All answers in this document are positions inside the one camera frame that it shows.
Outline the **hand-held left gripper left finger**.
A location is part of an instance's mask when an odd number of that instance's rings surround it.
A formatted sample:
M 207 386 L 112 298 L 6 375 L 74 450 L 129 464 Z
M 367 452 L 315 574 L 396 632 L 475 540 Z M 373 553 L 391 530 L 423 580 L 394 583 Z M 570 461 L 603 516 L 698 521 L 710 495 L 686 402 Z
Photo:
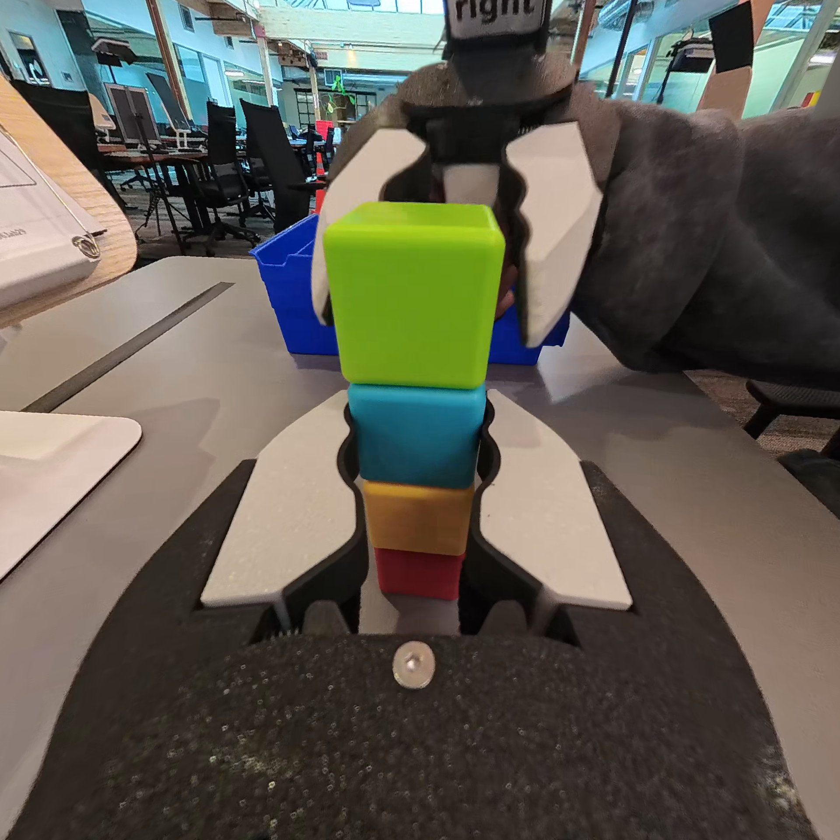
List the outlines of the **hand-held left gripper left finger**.
M 202 606 L 268 605 L 287 632 L 315 602 L 357 607 L 366 581 L 359 475 L 349 395 L 340 391 L 259 455 Z

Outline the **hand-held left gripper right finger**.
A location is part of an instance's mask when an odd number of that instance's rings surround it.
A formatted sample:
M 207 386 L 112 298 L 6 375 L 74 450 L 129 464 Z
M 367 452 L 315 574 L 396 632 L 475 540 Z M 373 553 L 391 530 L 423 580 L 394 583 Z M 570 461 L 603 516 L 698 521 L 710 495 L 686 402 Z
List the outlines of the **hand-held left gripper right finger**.
M 538 634 L 561 608 L 633 607 L 581 459 L 494 388 L 480 434 L 464 598 L 482 608 L 515 601 Z

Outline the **printed instruction sheet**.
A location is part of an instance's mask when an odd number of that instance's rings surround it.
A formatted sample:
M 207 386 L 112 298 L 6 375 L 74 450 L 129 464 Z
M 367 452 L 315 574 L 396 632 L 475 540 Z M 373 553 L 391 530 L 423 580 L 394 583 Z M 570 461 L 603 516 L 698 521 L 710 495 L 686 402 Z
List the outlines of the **printed instruction sheet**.
M 108 231 L 2 130 L 2 309 L 90 278 Z

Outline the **green cube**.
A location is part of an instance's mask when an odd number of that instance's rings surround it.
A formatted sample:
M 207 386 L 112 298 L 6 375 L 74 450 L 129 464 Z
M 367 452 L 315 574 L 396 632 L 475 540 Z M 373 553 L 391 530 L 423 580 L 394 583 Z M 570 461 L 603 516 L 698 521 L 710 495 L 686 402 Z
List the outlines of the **green cube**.
M 365 203 L 324 236 L 344 378 L 483 385 L 506 238 L 481 204 Z

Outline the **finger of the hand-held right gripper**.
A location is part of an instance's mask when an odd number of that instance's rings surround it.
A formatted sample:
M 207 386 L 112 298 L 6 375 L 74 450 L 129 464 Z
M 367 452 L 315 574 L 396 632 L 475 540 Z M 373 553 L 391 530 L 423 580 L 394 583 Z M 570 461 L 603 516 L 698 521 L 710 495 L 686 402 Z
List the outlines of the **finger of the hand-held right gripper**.
M 333 324 L 325 257 L 329 227 L 358 207 L 380 201 L 386 186 L 417 164 L 427 149 L 424 141 L 404 129 L 382 129 L 373 134 L 341 173 L 330 176 L 318 216 L 311 271 L 312 304 L 321 325 Z
M 499 165 L 497 208 L 507 240 L 502 270 L 519 269 L 512 307 L 523 343 L 536 348 L 572 304 L 603 191 L 576 121 L 546 123 L 510 140 Z

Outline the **black office chair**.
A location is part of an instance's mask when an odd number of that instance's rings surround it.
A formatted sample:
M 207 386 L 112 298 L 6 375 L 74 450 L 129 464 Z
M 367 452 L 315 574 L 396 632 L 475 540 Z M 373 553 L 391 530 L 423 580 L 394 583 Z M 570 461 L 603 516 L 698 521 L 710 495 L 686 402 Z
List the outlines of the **black office chair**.
M 781 416 L 839 421 L 839 393 L 749 380 L 748 394 L 758 403 L 744 430 L 755 440 Z
M 277 107 L 242 99 L 246 119 L 249 159 L 260 160 L 274 198 L 274 232 L 306 219 L 315 190 L 306 185 L 303 165 L 293 150 Z
M 202 160 L 185 164 L 188 205 L 196 214 L 192 231 L 187 239 L 203 238 L 206 256 L 216 256 L 216 244 L 233 237 L 260 244 L 260 236 L 242 226 L 227 223 L 220 212 L 242 209 L 250 192 L 237 157 L 236 111 L 208 101 L 207 154 Z

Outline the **yellow cube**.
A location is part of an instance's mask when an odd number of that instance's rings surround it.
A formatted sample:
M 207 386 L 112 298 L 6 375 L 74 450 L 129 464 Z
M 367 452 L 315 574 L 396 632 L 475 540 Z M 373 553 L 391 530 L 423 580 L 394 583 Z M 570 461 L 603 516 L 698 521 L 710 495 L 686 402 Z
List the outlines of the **yellow cube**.
M 475 490 L 365 479 L 368 532 L 377 549 L 435 555 L 467 552 Z

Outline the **red cube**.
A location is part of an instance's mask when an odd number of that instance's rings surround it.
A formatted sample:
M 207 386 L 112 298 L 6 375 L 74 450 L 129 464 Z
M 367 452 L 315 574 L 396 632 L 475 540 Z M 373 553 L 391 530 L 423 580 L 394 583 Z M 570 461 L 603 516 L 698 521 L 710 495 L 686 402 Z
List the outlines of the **red cube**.
M 374 548 L 377 580 L 384 594 L 411 596 L 455 602 L 465 554 L 441 555 Z

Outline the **light blue cube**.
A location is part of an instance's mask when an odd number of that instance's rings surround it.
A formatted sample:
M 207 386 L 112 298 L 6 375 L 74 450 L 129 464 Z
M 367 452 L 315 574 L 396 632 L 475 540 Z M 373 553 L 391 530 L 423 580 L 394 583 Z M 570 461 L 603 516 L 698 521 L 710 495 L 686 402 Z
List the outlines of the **light blue cube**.
M 486 386 L 470 390 L 352 384 L 360 473 L 373 482 L 474 485 Z

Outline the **blue plastic bin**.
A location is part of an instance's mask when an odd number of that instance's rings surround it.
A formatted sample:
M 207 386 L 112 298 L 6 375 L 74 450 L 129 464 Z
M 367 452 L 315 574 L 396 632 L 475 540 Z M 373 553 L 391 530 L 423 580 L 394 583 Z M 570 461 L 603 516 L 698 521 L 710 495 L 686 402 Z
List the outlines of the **blue plastic bin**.
M 278 318 L 286 346 L 291 354 L 339 355 L 334 327 L 318 320 L 312 302 L 312 263 L 318 214 L 278 234 L 252 251 L 256 258 L 268 298 Z M 566 313 L 550 332 L 542 346 L 529 349 L 520 336 L 516 308 L 511 308 L 493 327 L 490 363 L 535 366 L 543 348 L 561 348 L 571 325 Z

